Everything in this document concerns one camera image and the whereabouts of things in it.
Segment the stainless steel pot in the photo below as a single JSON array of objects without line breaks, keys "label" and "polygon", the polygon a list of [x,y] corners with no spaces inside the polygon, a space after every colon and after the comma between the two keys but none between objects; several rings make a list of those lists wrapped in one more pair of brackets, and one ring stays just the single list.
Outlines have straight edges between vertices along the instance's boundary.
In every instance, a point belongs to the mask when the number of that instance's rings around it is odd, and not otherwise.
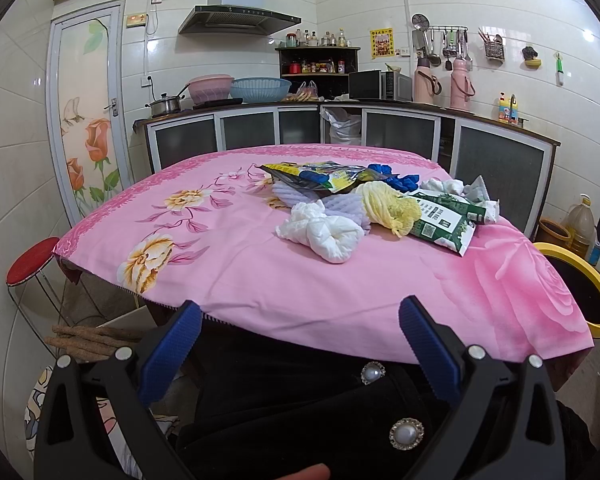
[{"label": "stainless steel pot", "polygon": [[177,114],[180,110],[180,96],[168,96],[162,94],[161,99],[154,101],[151,104],[145,105],[151,108],[151,117],[161,117],[168,114]]}]

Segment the blue gripper pad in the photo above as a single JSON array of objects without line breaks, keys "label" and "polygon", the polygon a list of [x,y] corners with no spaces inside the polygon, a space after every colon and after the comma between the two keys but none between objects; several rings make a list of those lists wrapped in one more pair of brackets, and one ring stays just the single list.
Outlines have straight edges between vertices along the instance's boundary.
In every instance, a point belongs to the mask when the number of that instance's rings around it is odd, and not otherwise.
[{"label": "blue gripper pad", "polygon": [[[141,360],[138,371],[138,398],[148,407],[164,397],[180,366],[200,335],[202,311],[193,301],[185,301],[169,322],[154,329],[138,343]],[[142,345],[153,350],[142,355]]]},{"label": "blue gripper pad", "polygon": [[433,321],[415,296],[402,300],[398,321],[435,396],[456,406],[462,397],[462,342],[448,326]]}]

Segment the blue plastic basket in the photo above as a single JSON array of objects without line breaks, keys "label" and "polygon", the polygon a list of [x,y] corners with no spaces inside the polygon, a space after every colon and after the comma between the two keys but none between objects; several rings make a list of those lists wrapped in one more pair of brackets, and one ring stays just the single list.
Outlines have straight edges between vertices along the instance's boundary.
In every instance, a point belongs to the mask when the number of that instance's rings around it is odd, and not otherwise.
[{"label": "blue plastic basket", "polygon": [[277,103],[289,92],[291,81],[277,77],[245,77],[231,83],[231,97],[245,103]]}]

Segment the pink thermos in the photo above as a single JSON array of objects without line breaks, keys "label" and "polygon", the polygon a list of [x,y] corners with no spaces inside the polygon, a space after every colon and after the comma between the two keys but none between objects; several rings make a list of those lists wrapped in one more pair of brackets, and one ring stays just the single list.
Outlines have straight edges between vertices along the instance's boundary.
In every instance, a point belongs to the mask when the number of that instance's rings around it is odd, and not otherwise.
[{"label": "pink thermos", "polygon": [[469,98],[475,95],[474,85],[469,79],[466,61],[456,58],[454,71],[451,73],[451,107],[456,110],[470,111]]},{"label": "pink thermos", "polygon": [[426,57],[418,59],[413,81],[413,101],[415,103],[433,104],[433,96],[442,92],[438,78],[431,73],[430,63]]}]

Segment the pink tablecloth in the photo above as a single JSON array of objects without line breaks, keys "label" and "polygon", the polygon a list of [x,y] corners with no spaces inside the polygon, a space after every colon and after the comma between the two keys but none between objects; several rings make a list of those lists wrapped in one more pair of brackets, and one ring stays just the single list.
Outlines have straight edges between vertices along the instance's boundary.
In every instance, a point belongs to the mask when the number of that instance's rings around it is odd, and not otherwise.
[{"label": "pink tablecloth", "polygon": [[157,303],[194,300],[252,332],[377,360],[416,362],[397,321],[398,304],[410,294],[464,343],[496,358],[552,358],[592,346],[560,276],[505,219],[478,226],[464,257],[379,226],[341,265],[277,238],[274,227],[288,210],[256,166],[310,160],[379,162],[421,180],[448,178],[430,160],[381,148],[211,153],[122,192],[71,229],[56,254]]}]

